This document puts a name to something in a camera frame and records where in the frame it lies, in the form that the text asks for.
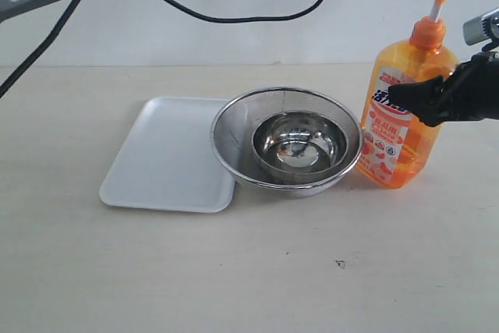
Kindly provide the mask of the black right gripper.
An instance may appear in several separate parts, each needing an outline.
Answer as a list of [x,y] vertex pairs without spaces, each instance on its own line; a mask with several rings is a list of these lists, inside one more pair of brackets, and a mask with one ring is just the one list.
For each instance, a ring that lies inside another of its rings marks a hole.
[[498,53],[480,52],[456,66],[447,78],[391,85],[388,97],[392,105],[424,115],[423,123],[432,127],[444,122],[497,120]]

